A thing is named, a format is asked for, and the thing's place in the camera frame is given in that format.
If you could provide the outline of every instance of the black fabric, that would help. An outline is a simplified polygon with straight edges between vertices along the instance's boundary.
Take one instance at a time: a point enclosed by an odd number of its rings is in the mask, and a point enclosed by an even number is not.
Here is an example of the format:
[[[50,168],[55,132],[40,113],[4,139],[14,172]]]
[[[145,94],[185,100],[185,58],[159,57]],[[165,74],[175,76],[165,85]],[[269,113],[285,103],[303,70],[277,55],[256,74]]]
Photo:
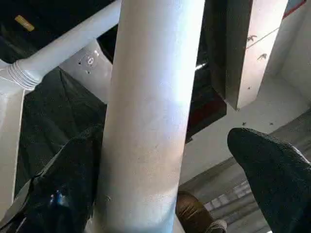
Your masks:
[[[21,189],[0,232],[82,233],[96,195],[101,135],[95,126],[70,140]]]
[[[15,194],[72,138],[104,128],[106,105],[59,68],[25,96]]]
[[[311,232],[311,164],[303,155],[251,129],[232,129],[227,143],[272,232]]]

